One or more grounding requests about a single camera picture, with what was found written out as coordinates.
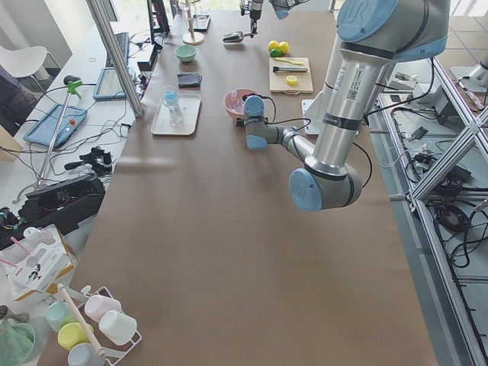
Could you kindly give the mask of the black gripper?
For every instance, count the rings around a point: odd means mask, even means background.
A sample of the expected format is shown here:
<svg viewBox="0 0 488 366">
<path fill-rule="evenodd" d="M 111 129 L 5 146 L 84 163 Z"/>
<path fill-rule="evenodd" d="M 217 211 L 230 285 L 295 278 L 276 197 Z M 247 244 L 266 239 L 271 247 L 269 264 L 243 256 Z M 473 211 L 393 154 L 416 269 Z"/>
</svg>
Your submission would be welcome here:
<svg viewBox="0 0 488 366">
<path fill-rule="evenodd" d="M 262 14 L 263 0 L 241 0 L 239 3 L 241 15 L 248 14 L 250 17 L 250 37 L 255 35 L 255 20 Z"/>
</svg>

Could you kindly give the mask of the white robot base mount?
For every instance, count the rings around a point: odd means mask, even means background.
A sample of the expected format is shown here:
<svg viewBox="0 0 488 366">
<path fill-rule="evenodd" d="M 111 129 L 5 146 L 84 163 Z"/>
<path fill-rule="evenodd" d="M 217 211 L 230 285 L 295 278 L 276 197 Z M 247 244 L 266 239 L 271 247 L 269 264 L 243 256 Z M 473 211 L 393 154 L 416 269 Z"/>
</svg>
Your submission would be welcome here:
<svg viewBox="0 0 488 366">
<path fill-rule="evenodd" d="M 327 100 L 318 95 L 314 99 L 303 99 L 301 102 L 303 117 L 310 119 L 310 124 L 305 127 L 308 135 L 319 135 L 323 128 L 323 118 L 327 109 Z"/>
</svg>

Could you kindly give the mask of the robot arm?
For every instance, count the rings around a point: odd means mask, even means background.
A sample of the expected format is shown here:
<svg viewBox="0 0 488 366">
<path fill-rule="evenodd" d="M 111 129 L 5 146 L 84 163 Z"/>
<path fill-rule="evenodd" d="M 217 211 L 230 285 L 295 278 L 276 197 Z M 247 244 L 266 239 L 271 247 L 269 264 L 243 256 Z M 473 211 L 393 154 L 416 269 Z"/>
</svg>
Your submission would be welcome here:
<svg viewBox="0 0 488 366">
<path fill-rule="evenodd" d="M 337 34 L 322 92 L 313 108 L 323 128 L 316 143 L 292 126 L 267 122 L 264 102 L 250 95 L 243 125 L 250 150 L 282 145 L 303 162 L 291 173 L 289 190 L 302 210 L 346 207 L 361 194 L 359 174 L 346 162 L 374 86 L 390 64 L 440 54 L 448 38 L 448 1 L 346 1 L 339 11 Z"/>
<path fill-rule="evenodd" d="M 279 20 L 285 19 L 289 15 L 289 11 L 303 3 L 306 0 L 269 0 L 268 1 L 274 9 L 275 15 Z M 264 1 L 263 0 L 241 0 L 239 2 L 240 13 L 242 16 L 248 15 L 250 18 L 250 32 L 248 35 L 254 37 L 258 30 L 258 20 L 262 15 Z"/>
</svg>

